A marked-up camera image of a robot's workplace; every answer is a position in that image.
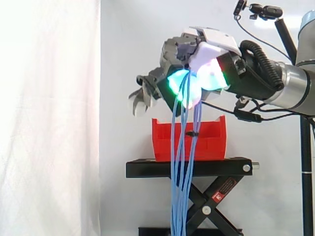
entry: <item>black tripod pole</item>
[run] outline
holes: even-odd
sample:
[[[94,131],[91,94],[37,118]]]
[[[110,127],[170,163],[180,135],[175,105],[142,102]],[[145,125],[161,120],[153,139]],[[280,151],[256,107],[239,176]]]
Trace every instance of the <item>black tripod pole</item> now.
[[[275,21],[282,43],[295,65],[296,47],[283,19]],[[303,235],[314,236],[313,226],[313,184],[312,184],[312,151],[310,123],[300,117],[301,129],[301,164],[302,164],[302,201],[303,201]]]

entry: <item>blue cable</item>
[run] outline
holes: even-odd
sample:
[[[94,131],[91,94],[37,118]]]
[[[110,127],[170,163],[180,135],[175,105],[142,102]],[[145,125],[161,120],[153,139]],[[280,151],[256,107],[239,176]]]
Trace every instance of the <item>blue cable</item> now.
[[[193,131],[199,132],[201,126],[201,102],[199,102],[194,108],[194,116],[193,116]],[[187,220],[187,211],[188,211],[188,200],[189,200],[189,191],[192,181],[192,173],[193,173],[193,163],[194,163],[194,154],[195,148],[197,144],[198,137],[192,138],[192,144],[189,155],[189,163],[186,172],[186,178],[184,183],[184,209],[183,209],[183,227],[186,227]]]
[[[189,104],[189,89],[190,89],[190,73],[188,73],[181,84],[183,85],[183,97],[184,97],[184,91],[185,91],[185,83],[186,83],[186,78],[188,77],[188,95],[187,95],[187,101]],[[172,201],[172,213],[171,213],[171,233],[172,235],[176,235],[176,233],[181,232],[181,222],[183,221],[183,218],[181,218],[181,214],[176,214],[179,213],[181,210],[183,210],[183,203],[181,200],[181,194],[178,194],[178,189],[177,189],[177,179],[178,179],[178,162],[179,162],[179,155],[181,154],[183,142],[184,142],[184,135],[185,135],[185,127],[188,119],[188,109],[187,112],[185,112],[185,117],[183,116],[184,114],[182,113],[181,117],[181,134],[179,138],[179,143],[178,143],[178,148],[177,148],[177,154],[175,157],[175,150],[174,150],[174,140],[175,140],[175,114],[177,110],[177,105],[178,105],[178,99],[176,97],[174,107],[173,107],[173,117],[172,117],[172,125],[171,125],[171,178],[172,178],[172,183],[171,183],[171,191],[172,191],[172,196],[171,196],[171,201]],[[185,151],[182,153],[182,158],[185,159]]]
[[[185,83],[184,82],[184,86],[183,86],[183,97],[184,97],[184,91],[185,91]],[[186,111],[184,112],[184,106],[182,103],[182,110],[181,110],[181,132],[186,132],[186,125],[187,125],[187,118],[188,118],[188,112],[189,112],[189,93],[190,93],[190,72],[188,73],[188,77],[187,77],[187,103],[186,103]],[[183,139],[183,144],[182,144],[182,148],[181,148],[181,169],[180,169],[180,181],[179,181],[179,185],[178,185],[178,191],[179,191],[179,195],[178,195],[178,200],[177,200],[177,229],[178,232],[180,232],[180,235],[182,235],[182,232],[185,230],[183,228],[183,221],[184,221],[184,217],[183,217],[183,210],[185,208],[185,196],[184,196],[184,177],[185,177],[185,172],[184,172],[184,167],[185,167],[185,137]]]

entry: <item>black platform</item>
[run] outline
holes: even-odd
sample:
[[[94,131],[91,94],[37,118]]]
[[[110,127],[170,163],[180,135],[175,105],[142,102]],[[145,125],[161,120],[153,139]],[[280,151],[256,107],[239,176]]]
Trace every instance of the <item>black platform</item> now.
[[[187,236],[243,236],[242,230],[236,229],[217,206],[244,176],[252,175],[252,170],[252,161],[243,157],[194,162],[194,177],[217,176],[217,178],[203,193],[191,184],[189,199],[193,205],[187,212]],[[139,159],[126,164],[127,178],[170,178],[170,176],[170,162]],[[218,229],[198,229],[206,218],[209,218]],[[170,236],[170,229],[140,227],[139,236]]]
[[[249,165],[248,172],[243,170]],[[252,161],[243,157],[234,157],[220,161],[195,161],[193,165],[194,177],[206,176],[251,176]],[[170,162],[156,162],[154,159],[138,159],[127,162],[127,178],[157,178],[171,177]]]

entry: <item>red plastic container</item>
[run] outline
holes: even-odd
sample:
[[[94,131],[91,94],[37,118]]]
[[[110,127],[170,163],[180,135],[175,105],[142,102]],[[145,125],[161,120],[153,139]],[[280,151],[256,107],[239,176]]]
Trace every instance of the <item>red plastic container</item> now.
[[[192,123],[187,123],[186,132],[192,131]],[[175,154],[181,124],[175,124]],[[159,124],[157,119],[152,119],[152,140],[156,161],[166,162],[171,159],[171,124]],[[185,159],[189,159],[192,137],[185,135]],[[196,161],[222,160],[225,157],[226,127],[225,116],[217,121],[202,122],[195,150]]]

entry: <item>green light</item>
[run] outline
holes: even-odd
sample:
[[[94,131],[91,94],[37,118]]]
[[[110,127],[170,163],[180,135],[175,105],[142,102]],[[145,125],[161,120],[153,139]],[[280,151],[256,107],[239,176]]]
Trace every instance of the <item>green light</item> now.
[[[168,77],[169,86],[172,89],[173,93],[177,95],[177,99],[182,102],[183,106],[186,108],[187,106],[187,87],[188,87],[188,80],[186,79],[185,83],[185,91],[183,96],[183,91],[180,87],[182,84],[183,79],[187,74],[190,73],[189,70],[182,69],[178,70],[172,75]],[[189,106],[188,108],[192,108],[195,106],[201,99],[201,87],[197,81],[196,76],[190,75],[190,87],[189,87]]]

